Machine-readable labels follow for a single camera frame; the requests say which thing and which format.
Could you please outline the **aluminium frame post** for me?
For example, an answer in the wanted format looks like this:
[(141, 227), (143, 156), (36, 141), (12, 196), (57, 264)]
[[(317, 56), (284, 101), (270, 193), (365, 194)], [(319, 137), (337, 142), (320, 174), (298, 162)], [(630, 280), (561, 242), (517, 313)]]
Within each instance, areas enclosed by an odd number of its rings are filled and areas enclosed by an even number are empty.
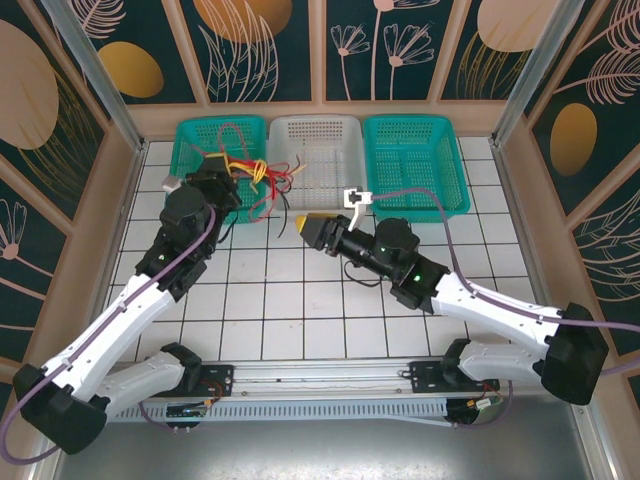
[(515, 82), (506, 106), (492, 132), (492, 147), (500, 149), (517, 125), (526, 105), (549, 70), (557, 52), (582, 10), (585, 0), (559, 0), (541, 37)]
[(134, 150), (141, 151), (145, 143), (144, 138), (138, 131), (120, 92), (109, 77), (96, 49), (84, 33), (72, 7), (67, 0), (40, 1), (70, 48), (73, 57), (84, 68), (89, 82), (93, 85), (127, 143)]

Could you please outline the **brushed metal plate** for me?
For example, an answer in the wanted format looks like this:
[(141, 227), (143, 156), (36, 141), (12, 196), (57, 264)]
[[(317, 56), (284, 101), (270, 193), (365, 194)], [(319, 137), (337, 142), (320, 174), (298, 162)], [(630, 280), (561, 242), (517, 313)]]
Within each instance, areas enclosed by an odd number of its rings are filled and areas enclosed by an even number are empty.
[(116, 424), (54, 480), (595, 480), (573, 428), (390, 420), (231, 423), (186, 435)]

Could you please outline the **white plastic basket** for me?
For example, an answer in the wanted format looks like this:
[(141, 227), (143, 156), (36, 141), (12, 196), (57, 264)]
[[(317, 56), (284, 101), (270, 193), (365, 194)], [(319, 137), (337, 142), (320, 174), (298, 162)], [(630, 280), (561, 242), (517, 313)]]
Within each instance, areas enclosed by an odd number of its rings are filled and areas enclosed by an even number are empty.
[(285, 195), (291, 214), (341, 213), (343, 192), (367, 187), (361, 124), (352, 116), (274, 119), (269, 128), (267, 160), (303, 167)]

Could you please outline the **teal plastic basket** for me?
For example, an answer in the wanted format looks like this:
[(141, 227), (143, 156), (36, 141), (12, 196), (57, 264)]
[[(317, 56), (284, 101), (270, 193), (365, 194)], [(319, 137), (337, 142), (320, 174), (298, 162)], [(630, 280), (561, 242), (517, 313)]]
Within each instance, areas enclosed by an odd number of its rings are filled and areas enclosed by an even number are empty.
[(436, 115), (378, 115), (363, 121), (368, 190), (389, 194), (411, 188), (424, 193), (376, 201), (378, 219), (400, 217), (412, 223), (439, 223), (441, 205), (451, 218), (469, 211), (471, 202), (451, 121)]
[[(200, 170), (204, 157), (225, 152), (230, 159), (258, 160), (266, 157), (266, 121), (255, 115), (211, 116), (185, 120), (176, 128), (169, 174), (182, 181)], [(250, 186), (242, 176), (235, 182), (225, 168), (214, 168), (214, 175), (204, 182), (209, 200), (224, 200), (232, 206), (226, 224), (260, 222), (265, 213), (267, 185)]]

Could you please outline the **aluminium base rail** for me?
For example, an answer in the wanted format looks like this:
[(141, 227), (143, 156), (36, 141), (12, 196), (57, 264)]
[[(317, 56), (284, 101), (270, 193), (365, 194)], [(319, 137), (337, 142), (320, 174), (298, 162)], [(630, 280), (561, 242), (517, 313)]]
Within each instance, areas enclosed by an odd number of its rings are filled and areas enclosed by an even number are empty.
[[(408, 398), (415, 394), (408, 366), (414, 358), (237, 362), (231, 397), (247, 401)], [(484, 384), (462, 383), (426, 397), (479, 396)]]

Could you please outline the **black mounting plate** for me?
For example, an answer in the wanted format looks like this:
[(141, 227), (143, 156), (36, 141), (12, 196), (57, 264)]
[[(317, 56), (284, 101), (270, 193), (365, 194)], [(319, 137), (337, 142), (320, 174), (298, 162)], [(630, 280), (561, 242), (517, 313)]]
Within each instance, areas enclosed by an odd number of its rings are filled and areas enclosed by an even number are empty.
[(440, 361), (414, 361), (408, 366), (409, 381), (415, 394), (449, 392)]
[(230, 364), (204, 364), (200, 371), (199, 385), (207, 396), (229, 397), (232, 394), (235, 367)]

